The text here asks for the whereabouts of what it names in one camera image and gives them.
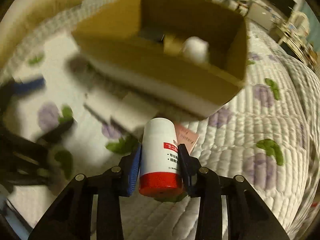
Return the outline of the white rectangular box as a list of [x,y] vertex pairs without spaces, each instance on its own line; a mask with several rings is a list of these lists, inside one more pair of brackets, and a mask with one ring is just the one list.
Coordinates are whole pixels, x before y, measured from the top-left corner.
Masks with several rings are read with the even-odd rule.
[[102,90],[92,90],[85,106],[98,118],[113,121],[127,132],[140,130],[157,115],[158,109],[135,93],[129,92],[122,99]]

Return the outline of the white bottle red cap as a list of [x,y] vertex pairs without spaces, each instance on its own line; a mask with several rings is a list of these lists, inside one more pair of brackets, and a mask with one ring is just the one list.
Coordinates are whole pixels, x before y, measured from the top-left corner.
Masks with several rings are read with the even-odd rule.
[[153,118],[144,127],[139,192],[156,199],[183,192],[175,126],[168,119]]

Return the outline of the pink red packet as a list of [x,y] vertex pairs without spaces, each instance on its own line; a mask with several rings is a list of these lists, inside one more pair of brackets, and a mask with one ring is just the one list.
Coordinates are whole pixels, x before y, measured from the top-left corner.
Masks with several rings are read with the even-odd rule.
[[177,143],[178,144],[185,144],[188,153],[191,154],[195,145],[199,139],[199,135],[197,133],[192,132],[188,128],[185,128],[179,123],[174,123]]

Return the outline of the white plastic bottle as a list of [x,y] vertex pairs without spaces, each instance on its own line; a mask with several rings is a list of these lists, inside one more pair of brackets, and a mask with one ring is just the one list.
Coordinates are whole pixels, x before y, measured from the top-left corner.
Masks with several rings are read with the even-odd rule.
[[209,60],[209,43],[196,36],[189,37],[183,43],[181,53],[195,64],[207,63]]

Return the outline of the black power adapter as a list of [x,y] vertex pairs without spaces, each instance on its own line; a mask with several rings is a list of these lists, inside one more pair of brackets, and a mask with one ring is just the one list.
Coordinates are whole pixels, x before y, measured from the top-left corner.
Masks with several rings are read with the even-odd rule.
[[164,44],[165,33],[160,30],[145,28],[139,32],[139,36],[161,45]]

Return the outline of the floral quilted white blanket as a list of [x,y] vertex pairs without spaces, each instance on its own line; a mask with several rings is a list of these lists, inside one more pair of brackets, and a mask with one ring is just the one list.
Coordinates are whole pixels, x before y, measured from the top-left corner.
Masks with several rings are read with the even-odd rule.
[[[225,177],[244,175],[288,229],[304,194],[309,132],[296,89],[272,45],[263,31],[250,26],[247,85],[208,118],[198,120],[161,101],[151,102],[160,116],[198,135],[192,155],[202,165]],[[71,174],[94,176],[116,165],[133,137],[111,119],[95,117],[85,102],[96,86],[122,97],[127,89],[82,59],[66,31],[34,42],[33,48],[29,55],[11,61],[2,78],[26,81],[42,76],[46,85],[11,102],[5,116],[8,128],[35,140],[64,114],[72,115],[75,125],[63,140],[73,157]]]

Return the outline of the tan pillow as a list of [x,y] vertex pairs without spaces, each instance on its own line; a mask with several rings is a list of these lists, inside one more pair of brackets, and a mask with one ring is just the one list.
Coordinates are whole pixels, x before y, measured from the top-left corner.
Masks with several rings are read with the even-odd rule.
[[80,5],[83,0],[12,0],[1,19],[1,68],[15,47],[42,21]]

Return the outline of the open cardboard box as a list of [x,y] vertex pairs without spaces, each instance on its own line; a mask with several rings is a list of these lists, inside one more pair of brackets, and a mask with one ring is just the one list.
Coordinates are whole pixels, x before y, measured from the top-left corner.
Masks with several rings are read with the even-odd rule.
[[[139,36],[165,33],[164,44]],[[208,0],[112,0],[80,21],[72,36],[100,72],[206,118],[245,85],[245,18]],[[209,43],[209,60],[195,64],[181,53],[189,37]]]

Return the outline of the white dressing table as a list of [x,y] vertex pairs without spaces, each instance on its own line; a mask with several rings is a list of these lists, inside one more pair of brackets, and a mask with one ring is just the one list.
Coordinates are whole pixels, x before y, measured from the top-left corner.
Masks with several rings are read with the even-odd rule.
[[294,57],[312,70],[316,69],[317,61],[312,57],[310,51],[307,50],[307,47],[303,45],[298,38],[279,27],[274,27],[272,31],[274,32],[274,35],[277,36],[275,41],[288,55]]

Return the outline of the small green curtain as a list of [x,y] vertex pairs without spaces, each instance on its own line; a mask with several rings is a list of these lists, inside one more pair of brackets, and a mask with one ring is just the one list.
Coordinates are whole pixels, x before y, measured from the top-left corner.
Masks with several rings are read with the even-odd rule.
[[306,1],[303,2],[303,5],[300,9],[301,12],[306,14],[309,19],[309,34],[307,36],[307,41],[312,44],[314,51],[319,51],[320,46],[320,23],[316,15],[308,5]]

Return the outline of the oval vanity mirror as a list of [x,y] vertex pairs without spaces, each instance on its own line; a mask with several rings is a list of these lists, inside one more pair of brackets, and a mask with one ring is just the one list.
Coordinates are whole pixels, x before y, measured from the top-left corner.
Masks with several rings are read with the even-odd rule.
[[294,11],[287,23],[289,29],[298,37],[307,37],[310,33],[310,23],[307,15],[300,11]]

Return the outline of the grey mini fridge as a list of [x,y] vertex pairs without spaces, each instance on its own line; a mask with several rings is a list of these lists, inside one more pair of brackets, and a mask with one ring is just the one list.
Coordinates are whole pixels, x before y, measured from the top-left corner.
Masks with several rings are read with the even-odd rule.
[[270,7],[252,2],[246,17],[259,26],[263,27],[265,30],[270,31],[270,29],[274,25],[276,14]]

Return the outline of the white suitcase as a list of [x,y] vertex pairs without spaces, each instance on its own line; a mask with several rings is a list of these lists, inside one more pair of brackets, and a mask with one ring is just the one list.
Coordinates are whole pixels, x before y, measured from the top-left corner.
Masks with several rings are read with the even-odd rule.
[[220,3],[228,9],[235,11],[242,16],[246,16],[249,11],[246,0],[220,0]]

